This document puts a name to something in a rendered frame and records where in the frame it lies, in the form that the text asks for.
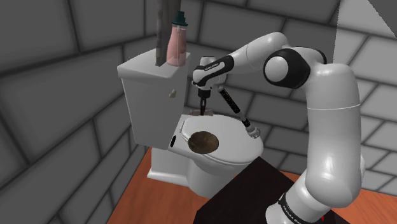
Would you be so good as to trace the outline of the tall grey slab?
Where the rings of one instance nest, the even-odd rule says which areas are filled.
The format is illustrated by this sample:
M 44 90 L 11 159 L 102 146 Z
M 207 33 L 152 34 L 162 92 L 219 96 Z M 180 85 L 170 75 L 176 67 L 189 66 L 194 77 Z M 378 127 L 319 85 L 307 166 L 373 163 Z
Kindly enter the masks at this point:
M 172 21 L 181 8 L 181 0 L 157 0 L 156 62 L 160 67 L 167 60 L 167 47 L 172 30 Z

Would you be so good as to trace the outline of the white toilet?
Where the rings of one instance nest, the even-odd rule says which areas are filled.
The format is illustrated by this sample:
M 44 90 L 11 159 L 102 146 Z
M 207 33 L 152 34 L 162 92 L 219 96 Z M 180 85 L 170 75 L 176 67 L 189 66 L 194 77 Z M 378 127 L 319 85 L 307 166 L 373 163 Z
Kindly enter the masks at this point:
M 117 67 L 135 142 L 152 148 L 147 177 L 210 199 L 262 154 L 263 142 L 235 118 L 184 114 L 189 65 L 155 62 L 156 51 L 149 50 Z M 219 146 L 212 153 L 189 148 L 189 138 L 200 131 L 215 136 Z

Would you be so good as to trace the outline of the brown bowl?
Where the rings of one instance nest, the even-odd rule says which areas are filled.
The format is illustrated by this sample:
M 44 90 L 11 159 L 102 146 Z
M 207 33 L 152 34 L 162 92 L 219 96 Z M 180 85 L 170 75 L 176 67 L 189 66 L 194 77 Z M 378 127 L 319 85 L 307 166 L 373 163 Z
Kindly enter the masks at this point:
M 218 149 L 219 140 L 208 131 L 198 131 L 190 136 L 188 146 L 195 153 L 208 154 Z

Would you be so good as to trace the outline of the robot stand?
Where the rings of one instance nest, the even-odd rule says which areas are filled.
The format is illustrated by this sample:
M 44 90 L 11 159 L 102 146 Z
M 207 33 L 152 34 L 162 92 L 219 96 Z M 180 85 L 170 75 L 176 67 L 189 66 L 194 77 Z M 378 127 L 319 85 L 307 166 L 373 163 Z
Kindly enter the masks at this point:
M 292 182 L 261 157 L 198 211 L 193 224 L 350 224 L 315 199 L 306 173 Z

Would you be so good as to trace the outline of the flat brown block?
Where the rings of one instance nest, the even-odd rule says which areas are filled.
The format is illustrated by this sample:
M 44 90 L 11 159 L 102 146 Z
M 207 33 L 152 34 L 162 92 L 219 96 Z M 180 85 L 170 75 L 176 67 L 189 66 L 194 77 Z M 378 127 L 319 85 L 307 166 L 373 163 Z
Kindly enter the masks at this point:
M 213 116 L 214 112 L 211 109 L 205 109 L 204 111 L 201 109 L 191 109 L 188 114 L 192 116 Z

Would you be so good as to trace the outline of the black stick with white end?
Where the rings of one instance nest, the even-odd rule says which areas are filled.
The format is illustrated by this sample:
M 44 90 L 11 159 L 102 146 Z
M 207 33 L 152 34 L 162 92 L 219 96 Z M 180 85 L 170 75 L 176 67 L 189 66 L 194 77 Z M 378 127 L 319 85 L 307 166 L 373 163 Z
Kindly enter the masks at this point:
M 230 109 L 240 118 L 247 134 L 254 139 L 258 138 L 260 136 L 259 128 L 252 125 L 251 122 L 242 114 L 240 107 L 238 107 L 235 101 L 231 98 L 230 94 L 226 91 L 224 86 L 218 87 L 218 93 L 222 96 Z

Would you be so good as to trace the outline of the pink bottle with green cap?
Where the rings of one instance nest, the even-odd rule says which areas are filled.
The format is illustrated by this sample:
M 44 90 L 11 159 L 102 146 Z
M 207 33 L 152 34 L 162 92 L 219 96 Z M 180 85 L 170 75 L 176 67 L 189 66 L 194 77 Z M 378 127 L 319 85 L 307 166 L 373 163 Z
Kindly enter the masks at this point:
M 186 63 L 186 23 L 185 13 L 177 11 L 175 19 L 172 21 L 172 30 L 167 46 L 167 63 L 181 67 Z

